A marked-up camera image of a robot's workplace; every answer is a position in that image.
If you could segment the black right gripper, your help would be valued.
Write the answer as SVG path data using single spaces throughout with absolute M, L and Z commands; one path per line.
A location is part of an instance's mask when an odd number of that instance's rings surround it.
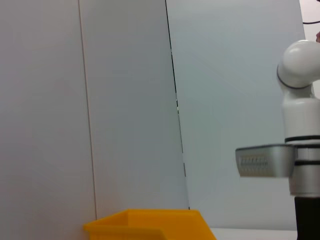
M 297 240 L 320 240 L 320 199 L 294 198 Z

